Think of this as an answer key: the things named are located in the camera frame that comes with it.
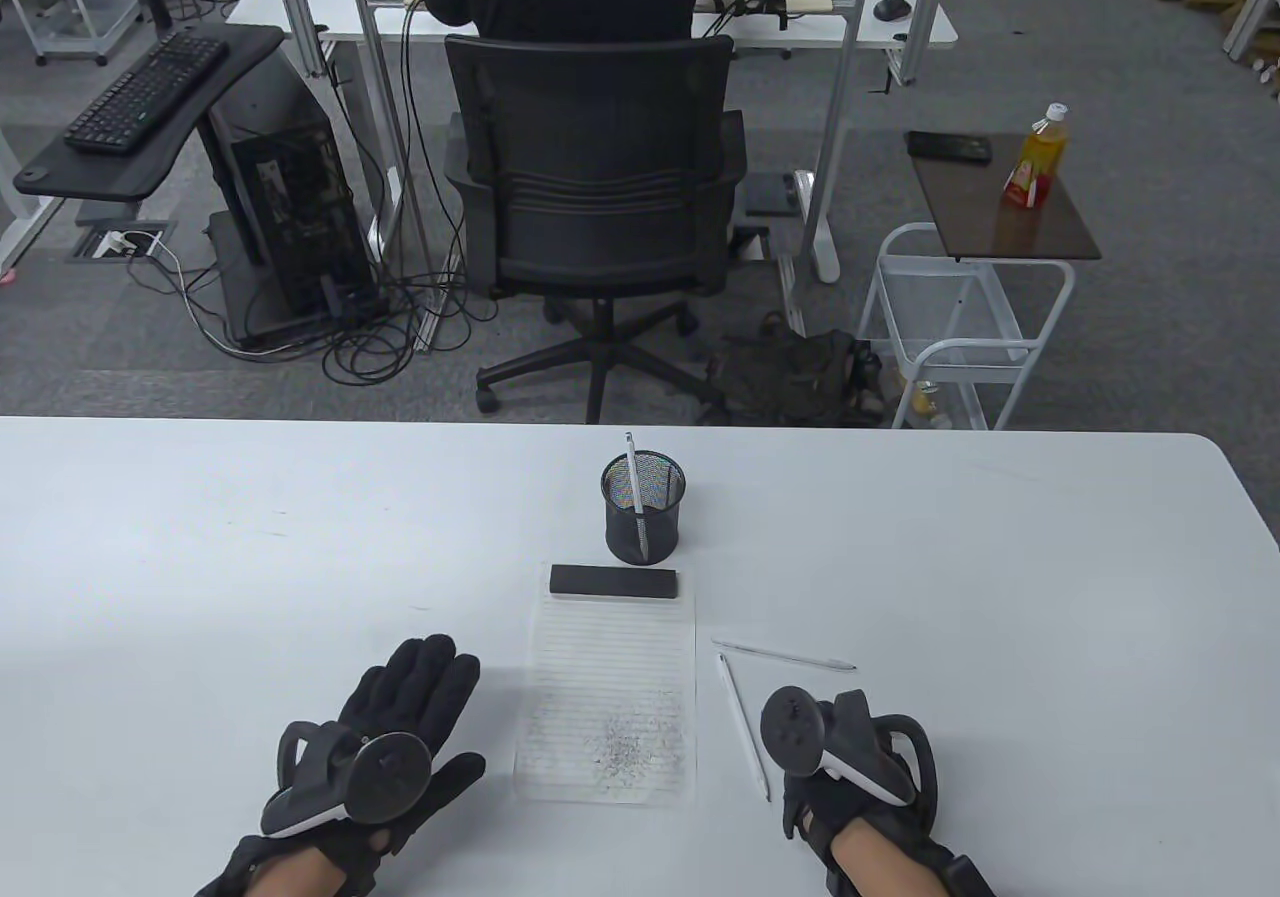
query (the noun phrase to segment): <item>black keyboard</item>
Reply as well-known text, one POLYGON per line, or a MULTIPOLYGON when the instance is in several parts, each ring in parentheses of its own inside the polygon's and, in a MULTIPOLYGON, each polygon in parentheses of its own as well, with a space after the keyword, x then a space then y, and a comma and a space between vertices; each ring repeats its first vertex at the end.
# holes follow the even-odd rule
POLYGON ((225 41, 174 29, 156 41, 146 61, 124 70, 92 101, 67 128, 63 141, 68 147, 91 154, 132 152, 219 61, 227 59, 228 51, 225 41))

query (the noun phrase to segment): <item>chair backrest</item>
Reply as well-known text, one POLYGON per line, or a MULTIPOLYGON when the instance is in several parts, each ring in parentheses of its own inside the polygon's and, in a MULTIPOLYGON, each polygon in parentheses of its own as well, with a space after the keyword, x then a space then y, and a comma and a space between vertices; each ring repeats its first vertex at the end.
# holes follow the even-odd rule
MULTIPOLYGON (((493 188, 485 237, 495 283, 625 294, 699 280, 700 266, 727 261, 736 180, 721 179, 721 128, 731 41, 449 37, 445 51, 467 174, 493 188)), ((468 242, 470 221, 468 211, 468 242)))

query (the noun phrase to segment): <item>backpack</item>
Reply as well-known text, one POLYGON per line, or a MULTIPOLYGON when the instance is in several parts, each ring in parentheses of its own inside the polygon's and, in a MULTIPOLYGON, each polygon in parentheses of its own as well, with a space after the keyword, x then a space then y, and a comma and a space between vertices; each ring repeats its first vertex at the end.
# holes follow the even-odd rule
POLYGON ((804 338, 772 312, 758 337, 724 338, 707 379, 724 394, 731 424, 876 427, 884 417, 879 371, 868 340, 842 330, 804 338))

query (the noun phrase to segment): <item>white stylus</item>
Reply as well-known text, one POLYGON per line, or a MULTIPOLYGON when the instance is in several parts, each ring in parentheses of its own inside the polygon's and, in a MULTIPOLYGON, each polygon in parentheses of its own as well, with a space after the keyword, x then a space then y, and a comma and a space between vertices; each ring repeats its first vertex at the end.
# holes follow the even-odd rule
POLYGON ((631 473, 631 509, 636 512, 636 532, 640 535, 640 557, 649 563, 649 535, 644 528, 644 498, 640 496, 640 468, 636 467, 636 441, 627 431, 627 471, 631 473))
POLYGON ((742 741, 742 751, 746 754, 746 763, 755 774, 755 783, 760 787, 760 793, 764 795, 765 802, 772 800, 769 797, 769 781, 764 775, 764 766, 760 764, 760 755, 755 750, 755 741, 751 738, 751 726, 746 723, 746 711, 742 710, 742 699, 737 694, 737 685, 733 683, 733 672, 728 667, 728 658, 723 654, 717 654, 717 665, 719 667, 721 682, 724 690, 728 691, 730 709, 733 711, 733 724, 737 728, 737 736, 742 741))
POLYGON ((785 650, 754 647, 750 644, 735 644, 731 640, 718 640, 717 637, 712 637, 712 644, 717 647, 736 650, 741 654, 754 654, 755 656, 767 656, 773 658, 774 660, 791 660, 792 664, 809 664, 810 667, 822 667, 827 671, 840 671, 841 673, 852 673, 858 669, 856 665, 850 664, 847 660, 836 660, 833 658, 806 658, 803 654, 787 654, 785 650))

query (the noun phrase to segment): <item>wire basket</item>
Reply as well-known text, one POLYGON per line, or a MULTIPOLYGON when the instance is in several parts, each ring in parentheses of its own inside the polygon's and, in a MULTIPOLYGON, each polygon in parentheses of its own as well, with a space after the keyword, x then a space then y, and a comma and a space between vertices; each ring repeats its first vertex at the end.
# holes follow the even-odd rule
POLYGON ((604 494, 604 543, 628 564, 655 564, 671 557, 680 543, 680 502, 685 472, 667 454, 636 450, 640 505, 635 511, 627 456, 613 458, 600 475, 604 494))

